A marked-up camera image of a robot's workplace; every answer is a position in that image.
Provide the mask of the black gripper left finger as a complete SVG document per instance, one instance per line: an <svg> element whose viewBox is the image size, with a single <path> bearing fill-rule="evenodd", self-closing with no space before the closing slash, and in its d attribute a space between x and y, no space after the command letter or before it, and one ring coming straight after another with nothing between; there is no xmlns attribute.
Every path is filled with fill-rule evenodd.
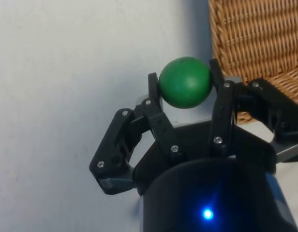
<svg viewBox="0 0 298 232"><path fill-rule="evenodd" d="M89 169L105 194L137 189L143 194L150 184L171 167L186 161L183 143L162 109L156 73L148 75L149 95L134 109L118 110ZM142 160L129 164L142 134L150 131L154 143Z"/></svg>

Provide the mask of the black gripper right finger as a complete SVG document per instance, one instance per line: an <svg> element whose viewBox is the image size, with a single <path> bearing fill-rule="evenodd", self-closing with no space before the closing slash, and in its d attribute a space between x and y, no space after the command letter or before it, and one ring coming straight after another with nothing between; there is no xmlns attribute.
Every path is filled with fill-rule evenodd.
<svg viewBox="0 0 298 232"><path fill-rule="evenodd" d="M273 134L271 145L278 162L298 162L298 105L264 79L243 84L225 80L217 59L209 61L210 77L216 88L209 146L226 155L233 144L238 113L248 113Z"/></svg>

